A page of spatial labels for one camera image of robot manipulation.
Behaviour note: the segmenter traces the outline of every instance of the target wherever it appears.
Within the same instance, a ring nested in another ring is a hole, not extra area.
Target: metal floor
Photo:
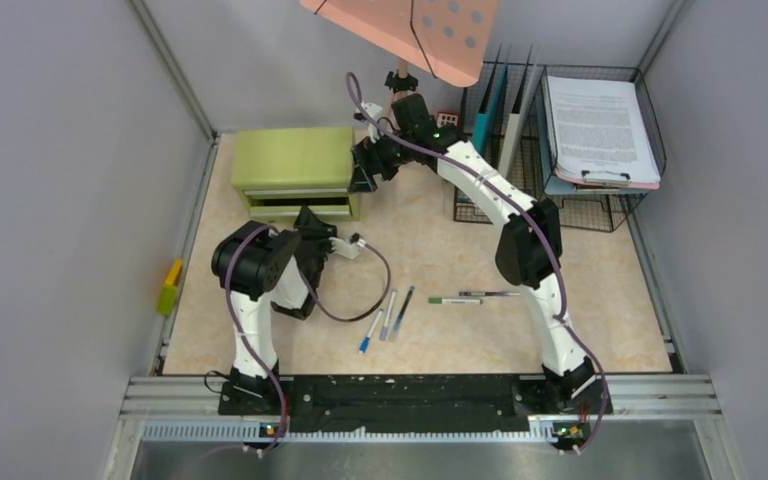
[[[580,458],[546,444],[285,444],[258,460],[229,450],[176,477],[215,443],[143,442],[131,480],[708,479],[691,421],[610,422]]]

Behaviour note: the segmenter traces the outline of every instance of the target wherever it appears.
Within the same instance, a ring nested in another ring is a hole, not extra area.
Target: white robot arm
[[[373,120],[379,118],[383,111],[371,103],[364,103],[362,107]],[[549,200],[537,202],[511,185],[482,158],[472,143],[460,139],[452,126],[437,127],[419,94],[395,102],[393,112],[401,128],[399,138],[425,143],[427,148],[444,154],[459,166],[437,162],[431,156],[417,155],[388,136],[371,136],[352,150],[354,173],[350,190],[374,191],[377,185],[373,175],[381,174],[389,180],[398,172],[400,165],[418,161],[469,196],[501,231],[496,265],[508,282],[521,289],[528,304],[538,332],[543,371],[552,397],[561,402],[575,399],[594,382],[595,370],[566,328],[572,328],[569,314],[564,314],[563,322],[555,318],[561,310],[558,278],[549,265],[543,246],[535,240],[536,234],[531,231],[529,222],[521,215],[521,211],[525,212],[531,217],[529,220],[533,220],[532,223],[539,225],[541,232],[552,240],[554,255],[560,256],[557,207]],[[272,345],[271,310],[274,308],[297,318],[306,318],[314,307],[306,283],[314,289],[318,286],[326,255],[336,252],[353,258],[363,248],[362,241],[349,244],[335,238],[336,229],[333,226],[320,222],[307,209],[303,209],[303,214],[305,211],[312,217],[309,221],[318,222],[313,227],[314,231],[320,231],[318,243],[302,241],[304,233],[284,231],[272,236],[264,231],[245,249],[231,276],[231,304],[251,346],[251,351],[245,348],[239,331],[235,332],[236,357],[230,381],[241,391],[257,395],[269,390],[266,382],[268,373],[252,353],[277,374],[278,357]],[[214,253],[214,274],[220,279],[225,277],[231,253],[243,238],[261,226],[257,222],[249,222],[220,243]],[[324,250],[322,242],[327,245]]]
[[[363,103],[361,107],[368,114],[360,115],[364,119],[376,119],[375,115],[382,110],[370,103]],[[558,278],[552,271],[543,245],[536,240],[536,234],[521,216],[521,212],[525,212],[541,224],[541,232],[552,237],[554,242],[550,243],[553,243],[554,255],[559,257],[561,242],[557,207],[550,200],[537,202],[511,185],[482,158],[471,142],[457,135],[453,126],[437,127],[421,95],[409,95],[394,102],[393,112],[400,128],[397,137],[442,154],[459,165],[416,153],[388,136],[369,137],[352,151],[355,172],[350,188],[374,191],[377,185],[373,175],[381,174],[389,180],[396,175],[401,164],[417,161],[465,193],[502,231],[496,265],[508,282],[522,290],[528,303],[540,339],[543,371],[550,385],[560,398],[576,398],[595,381],[595,370],[590,358],[566,328],[572,328],[568,311],[564,313],[563,323],[555,318],[561,311]]]
[[[459,141],[446,151],[446,156],[479,172],[481,178],[476,180],[466,171],[451,164],[440,162],[437,174],[448,180],[478,206],[490,221],[500,230],[510,222],[511,217],[518,212],[507,202],[488,188],[493,184],[498,190],[507,192],[508,197],[528,211],[537,201],[511,185],[475,150],[471,142]],[[554,318],[561,309],[561,294],[558,279],[554,273],[540,281],[537,288],[520,285],[523,298],[528,303],[531,318],[540,338],[540,347],[545,369],[563,377],[565,372],[574,372],[582,366],[587,356],[578,346],[564,325]],[[572,326],[569,310],[564,314],[564,321]],[[576,385],[570,393],[575,398],[584,388],[593,383],[594,375],[589,375],[583,383]]]

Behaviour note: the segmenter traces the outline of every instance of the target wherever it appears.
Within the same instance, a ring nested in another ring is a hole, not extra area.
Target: paper document
[[[546,126],[546,109],[543,105],[542,96],[535,96],[534,109],[537,111],[537,140],[540,150],[540,166],[543,171],[544,193],[547,195],[641,195],[649,193],[651,188],[630,188],[630,186],[592,188],[590,185],[569,182],[557,174],[552,175],[552,157],[549,153],[549,128]]]
[[[658,188],[661,176],[633,83],[552,76],[548,82],[559,177]]]

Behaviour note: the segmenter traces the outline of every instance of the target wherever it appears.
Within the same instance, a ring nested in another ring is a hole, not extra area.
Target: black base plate
[[[578,414],[581,402],[595,413],[602,392],[597,381],[575,402],[558,405],[547,401],[538,375],[297,375],[281,386],[297,433],[528,431],[528,415]],[[280,413],[277,404],[256,397],[224,398],[220,415]]]

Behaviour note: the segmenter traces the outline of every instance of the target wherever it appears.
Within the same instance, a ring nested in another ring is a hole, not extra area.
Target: aluminum frame
[[[206,159],[205,170],[200,180],[200,186],[193,210],[190,213],[190,223],[186,242],[183,248],[183,258],[189,260],[192,251],[194,234],[201,216],[204,196],[207,192],[210,174],[213,168],[218,150],[218,135],[210,123],[198,98],[187,81],[171,48],[166,43],[160,27],[155,22],[144,0],[127,0],[132,7],[135,18],[144,29],[148,40],[158,55],[164,69],[169,74],[170,81],[174,84],[182,100],[190,111],[190,114],[198,123],[202,133],[212,139],[210,152]],[[653,37],[652,43],[640,62],[639,68],[645,72],[652,59],[658,53],[665,38],[672,29],[676,18],[681,13],[687,0],[674,0],[658,32]],[[666,308],[659,288],[656,266],[651,255],[646,249],[643,240],[644,234],[639,219],[632,215],[629,220],[629,228],[632,232],[635,248],[643,269],[644,277],[649,288],[652,303],[655,308],[659,325],[664,335],[665,346],[671,359],[674,359],[674,370],[684,371],[680,361],[680,347],[674,345],[676,341],[671,327],[669,310]],[[157,351],[158,360],[165,356],[168,339],[171,336],[174,325],[175,313],[168,317],[159,339]],[[540,379],[540,375],[523,375],[523,379]],[[713,480],[728,478],[746,478],[743,467],[737,456],[736,448],[729,435],[728,429],[720,410],[711,380],[707,375],[689,374],[641,374],[641,375],[615,375],[607,376],[611,388],[612,401],[615,412],[605,417],[606,421],[668,421],[668,420],[692,420],[699,436],[702,453],[707,462],[709,472]],[[222,379],[209,378],[208,384],[218,387]],[[210,427],[232,426],[231,430],[217,430],[222,435],[240,434],[237,440],[249,438],[253,434],[250,428],[254,423],[264,418],[245,417],[220,417],[217,413],[219,394],[211,393],[204,388],[203,379],[200,376],[180,377],[135,377],[128,385],[125,398],[119,414],[117,428],[114,434],[108,461],[103,478],[128,479],[134,464],[137,461],[137,453],[140,442],[148,430],[155,436],[146,436],[147,440],[157,439],[157,432],[166,432],[168,438],[175,437],[178,440],[202,438],[205,441],[216,441],[216,435],[204,435],[204,430],[198,428],[205,422]],[[574,421],[575,417],[565,415],[535,415],[529,420],[536,425],[528,435],[499,435],[480,434],[486,441],[546,441],[541,436],[547,432],[547,425],[552,422]],[[190,429],[181,431],[170,430],[169,427],[179,424],[189,426]],[[365,431],[350,432],[348,435],[323,435],[299,436],[288,433],[288,441],[475,441],[474,435],[441,437],[423,437],[411,434],[391,435],[386,439],[376,437],[375,434],[367,434]]]

